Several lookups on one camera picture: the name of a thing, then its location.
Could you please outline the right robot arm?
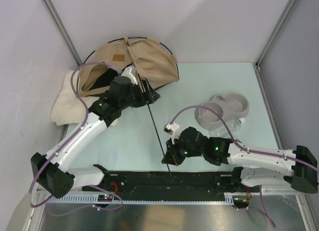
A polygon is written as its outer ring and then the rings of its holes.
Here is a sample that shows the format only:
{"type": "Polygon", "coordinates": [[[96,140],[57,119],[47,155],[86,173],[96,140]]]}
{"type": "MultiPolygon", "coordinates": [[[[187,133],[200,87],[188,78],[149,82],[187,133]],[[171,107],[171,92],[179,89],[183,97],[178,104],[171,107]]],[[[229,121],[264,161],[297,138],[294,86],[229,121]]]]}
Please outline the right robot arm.
{"type": "Polygon", "coordinates": [[[318,162],[305,146],[271,150],[244,145],[234,139],[206,137],[193,127],[181,130],[175,123],[163,129],[170,135],[163,164],[179,166],[185,158],[203,157],[220,166],[235,165],[230,185],[233,190],[262,185],[289,185],[293,190],[318,193],[318,162]]]}

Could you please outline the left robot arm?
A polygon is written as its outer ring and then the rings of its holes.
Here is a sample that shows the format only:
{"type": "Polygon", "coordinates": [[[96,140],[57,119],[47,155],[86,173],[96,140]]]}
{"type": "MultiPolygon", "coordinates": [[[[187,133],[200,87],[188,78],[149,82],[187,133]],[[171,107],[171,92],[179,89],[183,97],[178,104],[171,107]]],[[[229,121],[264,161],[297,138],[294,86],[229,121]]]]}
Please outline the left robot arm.
{"type": "Polygon", "coordinates": [[[101,191],[106,190],[111,179],[101,165],[71,169],[71,164],[97,135],[120,118],[123,110],[153,104],[159,98],[145,78],[138,84],[135,79],[115,77],[109,91],[88,108],[84,120],[72,133],[45,155],[36,153],[31,157],[35,180],[57,199],[83,186],[94,185],[101,191]]]}

